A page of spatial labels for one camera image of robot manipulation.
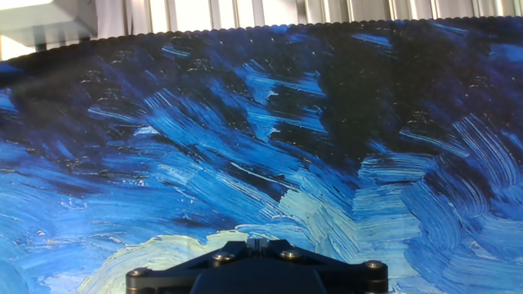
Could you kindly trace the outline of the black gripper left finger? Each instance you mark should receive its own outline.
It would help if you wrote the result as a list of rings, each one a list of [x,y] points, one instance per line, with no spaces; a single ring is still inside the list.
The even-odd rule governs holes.
[[[258,254],[258,239],[229,241],[223,247],[169,269],[138,267],[126,273],[126,294],[191,293],[197,279],[211,270]]]

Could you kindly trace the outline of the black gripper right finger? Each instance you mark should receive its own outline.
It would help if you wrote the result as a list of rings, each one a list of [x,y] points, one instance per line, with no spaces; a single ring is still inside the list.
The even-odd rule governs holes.
[[[388,266],[377,260],[348,264],[292,245],[259,238],[263,280],[282,293],[386,293]]]

